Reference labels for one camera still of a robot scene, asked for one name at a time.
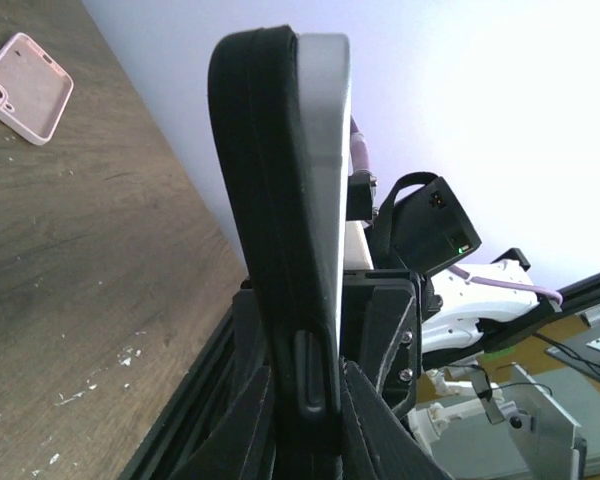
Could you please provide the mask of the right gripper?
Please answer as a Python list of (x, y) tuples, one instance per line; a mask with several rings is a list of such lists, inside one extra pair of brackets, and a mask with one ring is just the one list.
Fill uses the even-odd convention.
[[(396, 415), (416, 404), (422, 372), (422, 281), (406, 270), (349, 270), (341, 297), (339, 356), (356, 362)], [(232, 300), (232, 396), (268, 362), (267, 345), (251, 281)]]

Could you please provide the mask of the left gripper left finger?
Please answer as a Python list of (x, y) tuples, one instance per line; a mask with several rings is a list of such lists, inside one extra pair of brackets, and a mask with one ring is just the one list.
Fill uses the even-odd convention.
[(241, 391), (208, 439), (173, 479), (270, 479), (276, 456), (275, 392), (271, 371), (261, 367)]

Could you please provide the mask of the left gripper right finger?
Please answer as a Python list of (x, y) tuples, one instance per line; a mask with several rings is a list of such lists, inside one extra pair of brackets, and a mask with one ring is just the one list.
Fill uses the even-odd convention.
[(343, 475), (346, 479), (449, 479), (403, 427), (359, 365), (341, 362)]

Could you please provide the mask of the silver phone black screen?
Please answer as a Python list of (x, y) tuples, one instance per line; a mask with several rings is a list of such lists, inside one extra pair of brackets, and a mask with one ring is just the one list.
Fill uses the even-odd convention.
[(317, 250), (326, 269), (328, 325), (340, 353), (347, 176), (350, 145), (351, 62), (344, 34), (298, 37), (299, 106), (317, 221)]

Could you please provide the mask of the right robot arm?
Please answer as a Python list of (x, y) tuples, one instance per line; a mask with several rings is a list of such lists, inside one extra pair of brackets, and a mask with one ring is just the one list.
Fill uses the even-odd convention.
[[(329, 420), (341, 409), (342, 191), (331, 188), (320, 204), (293, 172), (233, 174), (226, 187), (269, 344), (278, 411), (310, 423)], [(441, 310), (424, 333), (429, 369), (526, 336), (524, 319), (535, 318), (542, 301), (562, 301), (533, 285), (519, 260), (454, 265), (479, 239), (445, 180), (430, 172), (396, 182), (363, 243), (373, 272), (410, 270), (440, 289)]]

